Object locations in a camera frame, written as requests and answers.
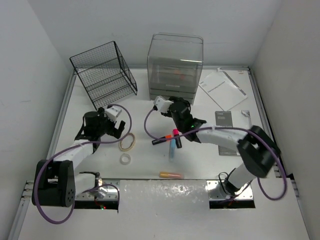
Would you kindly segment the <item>beige masking tape roll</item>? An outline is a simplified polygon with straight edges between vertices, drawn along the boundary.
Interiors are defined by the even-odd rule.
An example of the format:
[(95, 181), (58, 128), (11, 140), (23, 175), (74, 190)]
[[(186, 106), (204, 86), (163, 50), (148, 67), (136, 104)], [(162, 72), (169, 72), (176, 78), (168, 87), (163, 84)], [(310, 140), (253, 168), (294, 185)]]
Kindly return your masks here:
[(119, 150), (122, 152), (130, 151), (136, 144), (136, 136), (129, 133), (123, 140), (118, 143)]

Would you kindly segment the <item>clear tape roll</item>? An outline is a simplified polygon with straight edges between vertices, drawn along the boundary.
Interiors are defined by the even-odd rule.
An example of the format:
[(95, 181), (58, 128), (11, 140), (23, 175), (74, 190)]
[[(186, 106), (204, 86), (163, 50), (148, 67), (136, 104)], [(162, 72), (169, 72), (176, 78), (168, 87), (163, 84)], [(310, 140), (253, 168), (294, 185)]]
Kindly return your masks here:
[(129, 165), (131, 161), (132, 161), (132, 158), (127, 153), (123, 153), (119, 158), (119, 162), (124, 166)]

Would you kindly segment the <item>pink highlighter black body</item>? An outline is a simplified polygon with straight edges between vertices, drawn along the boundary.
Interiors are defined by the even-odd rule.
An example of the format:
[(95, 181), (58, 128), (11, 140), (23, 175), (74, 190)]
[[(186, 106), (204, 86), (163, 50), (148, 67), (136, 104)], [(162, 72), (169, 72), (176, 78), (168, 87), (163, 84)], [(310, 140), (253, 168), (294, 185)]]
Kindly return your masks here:
[(180, 133), (179, 133), (178, 129), (176, 129), (176, 128), (173, 129), (172, 133), (173, 133), (173, 136), (175, 137), (176, 147), (178, 149), (181, 149), (182, 148), (182, 142), (181, 142)]

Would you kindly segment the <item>orange highlighter black body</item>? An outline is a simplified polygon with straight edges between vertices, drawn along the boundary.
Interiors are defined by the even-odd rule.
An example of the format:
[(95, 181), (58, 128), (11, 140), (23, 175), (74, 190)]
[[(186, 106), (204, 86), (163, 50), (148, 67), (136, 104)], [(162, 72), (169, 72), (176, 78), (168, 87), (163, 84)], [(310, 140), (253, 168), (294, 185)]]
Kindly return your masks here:
[(166, 136), (162, 136), (158, 139), (154, 139), (151, 141), (152, 145), (158, 145), (158, 144), (161, 144), (161, 143), (165, 143), (166, 141), (168, 141), (170, 138), (172, 137), (171, 134), (168, 134)]

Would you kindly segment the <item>light blue tube case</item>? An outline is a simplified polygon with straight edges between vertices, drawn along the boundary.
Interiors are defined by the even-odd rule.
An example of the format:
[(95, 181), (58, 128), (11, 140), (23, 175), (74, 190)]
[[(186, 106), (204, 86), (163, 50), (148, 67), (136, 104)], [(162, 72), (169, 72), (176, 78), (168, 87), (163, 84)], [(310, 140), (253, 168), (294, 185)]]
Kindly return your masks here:
[(169, 144), (169, 154), (168, 160), (169, 162), (173, 162), (175, 156), (175, 149), (176, 149), (176, 140), (172, 139)]

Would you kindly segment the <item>clear plastic drawer cabinet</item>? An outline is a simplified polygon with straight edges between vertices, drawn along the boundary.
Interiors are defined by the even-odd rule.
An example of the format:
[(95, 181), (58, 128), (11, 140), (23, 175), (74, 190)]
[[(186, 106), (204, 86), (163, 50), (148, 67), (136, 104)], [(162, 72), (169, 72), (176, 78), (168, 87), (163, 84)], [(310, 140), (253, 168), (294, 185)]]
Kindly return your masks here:
[(197, 35), (155, 33), (147, 55), (149, 98), (183, 98), (194, 103), (204, 64), (204, 40)]

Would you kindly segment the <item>orange glue tube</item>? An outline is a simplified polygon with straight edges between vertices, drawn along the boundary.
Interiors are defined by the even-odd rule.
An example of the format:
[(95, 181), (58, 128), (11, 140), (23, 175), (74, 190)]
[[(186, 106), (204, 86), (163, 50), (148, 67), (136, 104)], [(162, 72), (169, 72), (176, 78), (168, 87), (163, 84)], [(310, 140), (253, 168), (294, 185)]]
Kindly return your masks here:
[(182, 173), (160, 171), (159, 177), (163, 179), (184, 179)]

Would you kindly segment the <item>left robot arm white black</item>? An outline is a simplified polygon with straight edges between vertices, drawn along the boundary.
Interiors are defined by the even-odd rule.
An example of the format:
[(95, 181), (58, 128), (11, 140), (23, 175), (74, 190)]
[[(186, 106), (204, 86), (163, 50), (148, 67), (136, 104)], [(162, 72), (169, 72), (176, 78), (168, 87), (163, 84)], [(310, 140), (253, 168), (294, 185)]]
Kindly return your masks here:
[(122, 120), (116, 127), (117, 118), (124, 108), (118, 104), (100, 107), (86, 112), (81, 127), (70, 147), (56, 153), (52, 160), (40, 160), (36, 165), (32, 204), (35, 206), (70, 207), (77, 195), (75, 169), (101, 145), (101, 138), (108, 135), (121, 138), (125, 130)]

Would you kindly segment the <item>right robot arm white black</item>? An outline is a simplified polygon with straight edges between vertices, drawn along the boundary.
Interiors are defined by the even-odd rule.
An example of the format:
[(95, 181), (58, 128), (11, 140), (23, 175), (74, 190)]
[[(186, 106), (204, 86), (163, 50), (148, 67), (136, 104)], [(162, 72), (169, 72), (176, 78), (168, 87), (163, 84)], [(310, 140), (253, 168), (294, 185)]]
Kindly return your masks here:
[(177, 130), (188, 141), (213, 144), (239, 153), (242, 164), (221, 183), (222, 191), (228, 196), (234, 196), (243, 185), (256, 178), (265, 178), (281, 153), (259, 126), (254, 125), (251, 129), (214, 126), (193, 117), (190, 103), (181, 97), (164, 99), (157, 96), (154, 109), (172, 118)]

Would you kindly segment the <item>white instruction sheet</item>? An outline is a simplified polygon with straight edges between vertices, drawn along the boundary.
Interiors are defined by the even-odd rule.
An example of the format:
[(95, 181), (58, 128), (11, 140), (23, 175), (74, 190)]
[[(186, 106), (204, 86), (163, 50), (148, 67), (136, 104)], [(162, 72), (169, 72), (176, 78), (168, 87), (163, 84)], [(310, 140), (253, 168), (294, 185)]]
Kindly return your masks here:
[(248, 98), (232, 78), (220, 71), (207, 75), (199, 86), (223, 111), (231, 110)]

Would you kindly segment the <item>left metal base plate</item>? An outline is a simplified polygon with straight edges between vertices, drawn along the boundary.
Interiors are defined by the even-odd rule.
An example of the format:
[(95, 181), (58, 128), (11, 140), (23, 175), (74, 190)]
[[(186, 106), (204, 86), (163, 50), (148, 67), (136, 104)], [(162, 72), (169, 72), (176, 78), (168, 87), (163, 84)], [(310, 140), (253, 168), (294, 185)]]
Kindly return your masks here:
[(75, 182), (75, 187), (76, 201), (117, 201), (119, 199), (119, 179), (100, 178), (95, 183), (79, 180)]

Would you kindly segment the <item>metal base plate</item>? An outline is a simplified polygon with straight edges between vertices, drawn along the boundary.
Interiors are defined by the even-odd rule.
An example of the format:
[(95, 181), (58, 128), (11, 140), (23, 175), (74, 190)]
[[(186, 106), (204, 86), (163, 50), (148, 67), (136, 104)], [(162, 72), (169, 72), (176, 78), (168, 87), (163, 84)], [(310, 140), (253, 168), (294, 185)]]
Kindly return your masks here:
[(95, 183), (79, 180), (75, 182), (75, 187), (76, 201), (117, 201), (119, 199), (119, 179), (100, 178)]
[(251, 181), (245, 183), (240, 188), (232, 188), (225, 183), (224, 179), (213, 179), (206, 181), (205, 189), (208, 192), (210, 201), (253, 201), (254, 195)]

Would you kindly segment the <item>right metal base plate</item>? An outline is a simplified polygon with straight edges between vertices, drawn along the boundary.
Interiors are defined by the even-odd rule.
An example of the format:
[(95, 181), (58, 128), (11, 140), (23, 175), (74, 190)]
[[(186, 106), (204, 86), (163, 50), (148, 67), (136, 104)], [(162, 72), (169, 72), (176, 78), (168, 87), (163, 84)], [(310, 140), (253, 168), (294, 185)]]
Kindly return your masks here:
[(208, 192), (210, 201), (253, 201), (254, 195), (251, 181), (245, 183), (240, 188), (232, 188), (225, 183), (224, 179), (213, 179), (206, 181), (205, 189)]

